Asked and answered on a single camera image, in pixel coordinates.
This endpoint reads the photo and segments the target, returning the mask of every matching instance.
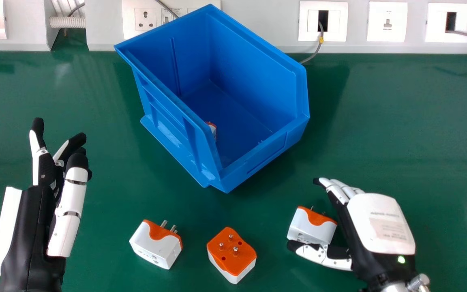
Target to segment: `blue container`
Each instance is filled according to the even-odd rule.
[[[141,123],[202,187],[228,193],[302,137],[304,67],[212,5],[115,50],[133,68]]]

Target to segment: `green table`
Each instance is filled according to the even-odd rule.
[[[335,216],[317,176],[395,197],[432,290],[467,291],[467,56],[320,54],[306,65],[311,120],[300,143],[223,194],[202,189],[141,126],[129,66],[77,37],[53,52],[0,52],[0,206],[6,185],[31,183],[34,117],[51,151],[88,135],[94,176],[64,291],[356,291],[364,284],[351,273],[286,249],[298,205]],[[184,249],[170,271],[131,250],[143,219],[178,225]],[[225,226],[258,254],[237,286],[206,256]]]

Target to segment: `storage bin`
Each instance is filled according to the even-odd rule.
[[[141,123],[202,187],[230,192],[309,120],[305,68],[213,5],[115,50],[133,69]]]

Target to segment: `orange and white adapter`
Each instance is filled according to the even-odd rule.
[[[330,244],[336,225],[331,218],[299,206],[289,225],[287,239],[306,244]]]
[[[206,244],[208,258],[232,284],[237,284],[255,266],[257,253],[237,232],[225,227]]]
[[[143,220],[129,240],[133,251],[144,260],[169,270],[183,249],[176,225],[165,229],[167,220],[161,225]]]

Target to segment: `corrugated white tube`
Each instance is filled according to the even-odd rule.
[[[52,28],[86,28],[85,17],[50,17]]]

